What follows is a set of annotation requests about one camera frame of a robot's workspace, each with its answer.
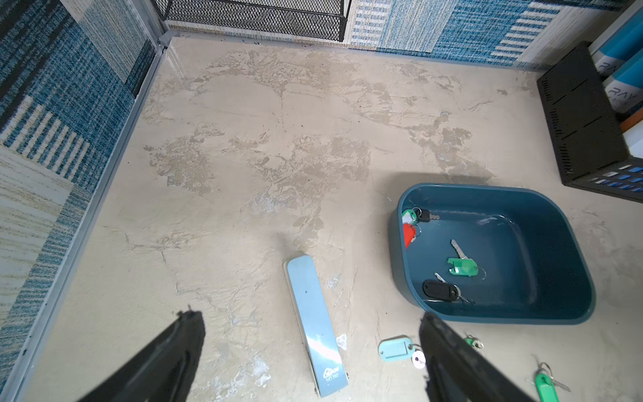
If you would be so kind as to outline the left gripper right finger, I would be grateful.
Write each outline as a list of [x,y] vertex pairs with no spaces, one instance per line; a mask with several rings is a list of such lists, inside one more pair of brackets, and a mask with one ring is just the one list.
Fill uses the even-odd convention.
[[420,346],[430,401],[532,400],[434,313],[420,322]]

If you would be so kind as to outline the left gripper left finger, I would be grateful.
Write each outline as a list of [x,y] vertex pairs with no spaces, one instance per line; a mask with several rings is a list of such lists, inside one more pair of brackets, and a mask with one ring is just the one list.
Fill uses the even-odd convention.
[[201,312],[188,310],[83,401],[185,401],[206,335]]

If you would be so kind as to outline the key with green tag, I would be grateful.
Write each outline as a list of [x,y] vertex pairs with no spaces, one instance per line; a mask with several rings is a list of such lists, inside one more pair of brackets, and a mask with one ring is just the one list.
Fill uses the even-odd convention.
[[475,348],[477,350],[483,350],[484,349],[484,344],[482,343],[482,341],[479,338],[477,338],[477,337],[475,337],[475,336],[473,336],[471,334],[467,334],[467,336],[465,338],[465,341],[470,346],[472,346],[472,348]]
[[450,244],[455,250],[455,253],[457,253],[457,257],[452,257],[447,260],[447,263],[450,265],[449,273],[452,274],[452,276],[477,277],[481,281],[485,281],[487,272],[464,253],[456,240],[451,240]]
[[551,366],[533,354],[537,369],[531,378],[525,379],[528,384],[534,386],[541,402],[560,402],[559,390],[571,393],[571,388],[556,380]]

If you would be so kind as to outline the key with teal tag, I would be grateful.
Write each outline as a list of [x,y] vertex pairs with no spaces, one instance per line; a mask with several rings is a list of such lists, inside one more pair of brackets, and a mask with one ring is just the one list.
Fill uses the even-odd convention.
[[378,355],[385,362],[408,360],[417,370],[426,367],[426,358],[420,345],[406,336],[382,340],[378,345]]

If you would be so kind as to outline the key with black white tag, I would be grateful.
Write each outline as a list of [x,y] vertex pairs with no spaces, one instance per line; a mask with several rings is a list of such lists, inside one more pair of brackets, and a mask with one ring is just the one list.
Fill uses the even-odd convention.
[[427,303],[455,303],[462,302],[474,305],[474,301],[464,297],[461,289],[454,284],[448,283],[442,276],[435,273],[435,280],[427,279],[422,284],[422,291],[425,294]]

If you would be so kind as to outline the key with red tag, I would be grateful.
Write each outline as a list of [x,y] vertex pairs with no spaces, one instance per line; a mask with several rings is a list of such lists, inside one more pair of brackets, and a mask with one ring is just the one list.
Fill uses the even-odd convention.
[[408,249],[410,245],[417,240],[421,235],[421,229],[415,224],[403,224],[403,235],[405,241],[405,248]]

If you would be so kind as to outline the teal plastic storage box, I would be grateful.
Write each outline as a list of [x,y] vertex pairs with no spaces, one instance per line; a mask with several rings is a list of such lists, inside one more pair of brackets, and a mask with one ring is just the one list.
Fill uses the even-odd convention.
[[[406,249],[401,214],[413,207],[440,220],[416,224],[421,235]],[[485,281],[449,273],[451,240],[487,272]],[[569,221],[529,189],[417,184],[389,216],[388,244],[399,293],[445,321],[576,325],[594,312],[594,283]],[[435,273],[475,304],[425,302],[422,284]]]

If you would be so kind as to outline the light blue rectangular case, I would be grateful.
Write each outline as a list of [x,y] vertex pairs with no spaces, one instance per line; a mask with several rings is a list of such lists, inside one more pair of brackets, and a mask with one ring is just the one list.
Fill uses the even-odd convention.
[[348,376],[339,352],[333,325],[311,256],[299,254],[285,263],[303,345],[321,398],[348,386]]

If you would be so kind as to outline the black mesh file holder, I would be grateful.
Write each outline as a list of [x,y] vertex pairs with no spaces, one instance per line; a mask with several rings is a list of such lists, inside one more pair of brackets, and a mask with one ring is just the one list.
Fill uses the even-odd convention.
[[642,202],[642,160],[631,155],[602,80],[581,42],[537,88],[563,185]]

